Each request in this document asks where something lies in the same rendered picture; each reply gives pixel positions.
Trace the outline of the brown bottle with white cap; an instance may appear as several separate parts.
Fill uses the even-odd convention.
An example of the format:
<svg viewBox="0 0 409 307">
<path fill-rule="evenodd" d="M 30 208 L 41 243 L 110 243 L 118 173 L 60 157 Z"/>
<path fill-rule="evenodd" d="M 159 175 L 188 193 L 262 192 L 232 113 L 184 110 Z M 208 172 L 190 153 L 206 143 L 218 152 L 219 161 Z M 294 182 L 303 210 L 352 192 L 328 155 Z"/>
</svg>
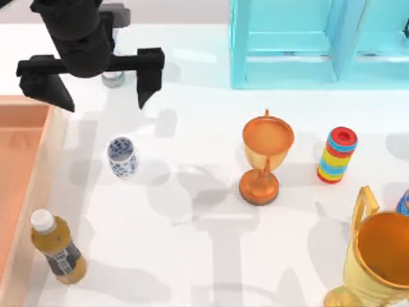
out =
<svg viewBox="0 0 409 307">
<path fill-rule="evenodd" d="M 47 259 L 58 281 L 78 283 L 86 274 L 87 263 L 74 244 L 68 223 L 46 209 L 31 214 L 31 242 Z"/>
</svg>

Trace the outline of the large gold trophy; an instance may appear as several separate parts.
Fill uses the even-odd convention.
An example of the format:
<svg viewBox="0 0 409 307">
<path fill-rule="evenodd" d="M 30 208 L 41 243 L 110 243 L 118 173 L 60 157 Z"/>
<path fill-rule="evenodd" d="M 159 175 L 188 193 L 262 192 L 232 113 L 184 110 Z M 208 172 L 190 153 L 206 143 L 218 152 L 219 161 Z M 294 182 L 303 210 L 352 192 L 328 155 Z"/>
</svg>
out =
<svg viewBox="0 0 409 307">
<path fill-rule="evenodd" d="M 409 300 L 409 217 L 380 211 L 368 186 L 353 208 L 343 285 L 323 307 L 389 307 Z"/>
</svg>

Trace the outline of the blue and white cup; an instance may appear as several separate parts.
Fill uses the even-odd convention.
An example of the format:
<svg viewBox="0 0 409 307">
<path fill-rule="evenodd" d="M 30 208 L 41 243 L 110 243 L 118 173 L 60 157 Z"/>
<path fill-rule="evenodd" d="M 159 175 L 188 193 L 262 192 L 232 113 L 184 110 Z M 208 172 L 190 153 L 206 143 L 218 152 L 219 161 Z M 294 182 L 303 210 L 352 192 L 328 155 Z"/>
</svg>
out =
<svg viewBox="0 0 409 307">
<path fill-rule="evenodd" d="M 120 179 L 132 177 L 139 165 L 133 142 L 126 137 L 113 139 L 107 147 L 112 172 Z"/>
</svg>

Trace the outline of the shallow salmon box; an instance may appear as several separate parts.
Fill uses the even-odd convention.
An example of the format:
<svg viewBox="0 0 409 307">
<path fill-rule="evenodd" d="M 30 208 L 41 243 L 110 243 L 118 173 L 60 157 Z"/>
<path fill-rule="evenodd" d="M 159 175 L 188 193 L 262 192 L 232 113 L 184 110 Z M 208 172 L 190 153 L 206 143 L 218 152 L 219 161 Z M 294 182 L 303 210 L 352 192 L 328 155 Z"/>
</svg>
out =
<svg viewBox="0 0 409 307">
<path fill-rule="evenodd" d="M 67 114 L 22 95 L 0 95 L 0 307 L 23 307 L 35 249 L 32 211 L 47 205 Z"/>
</svg>

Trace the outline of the bronze trophy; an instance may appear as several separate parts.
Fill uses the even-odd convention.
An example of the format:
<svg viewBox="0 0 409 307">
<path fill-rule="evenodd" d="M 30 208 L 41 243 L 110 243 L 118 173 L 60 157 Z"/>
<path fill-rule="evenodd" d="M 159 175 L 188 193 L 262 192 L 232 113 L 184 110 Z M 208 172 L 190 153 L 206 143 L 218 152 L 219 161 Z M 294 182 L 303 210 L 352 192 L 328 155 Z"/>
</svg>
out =
<svg viewBox="0 0 409 307">
<path fill-rule="evenodd" d="M 274 170 L 283 163 L 293 145 L 293 130 L 284 120 L 271 116 L 266 110 L 264 115 L 245 124 L 242 137 L 251 169 L 240 179 L 240 195 L 252 205 L 268 205 L 279 194 L 279 181 Z"/>
</svg>

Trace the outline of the light blue rack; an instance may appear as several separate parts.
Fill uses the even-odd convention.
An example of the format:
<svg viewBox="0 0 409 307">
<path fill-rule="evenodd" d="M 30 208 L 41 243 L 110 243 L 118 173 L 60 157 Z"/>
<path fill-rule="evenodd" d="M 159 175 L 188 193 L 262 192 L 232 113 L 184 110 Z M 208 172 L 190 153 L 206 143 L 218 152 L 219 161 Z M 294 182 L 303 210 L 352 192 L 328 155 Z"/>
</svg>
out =
<svg viewBox="0 0 409 307">
<path fill-rule="evenodd" d="M 409 0 L 230 0 L 236 89 L 409 90 Z"/>
</svg>

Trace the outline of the stack of coloured rings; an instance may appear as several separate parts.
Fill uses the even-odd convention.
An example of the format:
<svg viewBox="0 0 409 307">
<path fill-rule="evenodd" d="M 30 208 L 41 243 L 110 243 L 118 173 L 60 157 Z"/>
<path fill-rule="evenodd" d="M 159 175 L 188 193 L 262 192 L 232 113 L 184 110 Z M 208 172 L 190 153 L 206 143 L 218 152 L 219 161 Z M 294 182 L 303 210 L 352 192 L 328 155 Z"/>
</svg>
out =
<svg viewBox="0 0 409 307">
<path fill-rule="evenodd" d="M 340 182 L 346 173 L 357 143 L 358 137 L 351 129 L 347 127 L 332 129 L 317 165 L 318 178 L 327 184 Z"/>
</svg>

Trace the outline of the blue can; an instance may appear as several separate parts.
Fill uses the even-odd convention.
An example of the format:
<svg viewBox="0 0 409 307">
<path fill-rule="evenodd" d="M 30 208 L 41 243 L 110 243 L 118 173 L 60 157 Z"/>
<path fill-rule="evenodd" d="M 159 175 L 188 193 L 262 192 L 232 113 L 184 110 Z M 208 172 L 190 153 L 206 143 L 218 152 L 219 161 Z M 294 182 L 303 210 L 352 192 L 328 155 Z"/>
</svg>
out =
<svg viewBox="0 0 409 307">
<path fill-rule="evenodd" d="M 401 199 L 398 201 L 395 211 L 409 217 L 409 189 L 405 191 Z"/>
</svg>

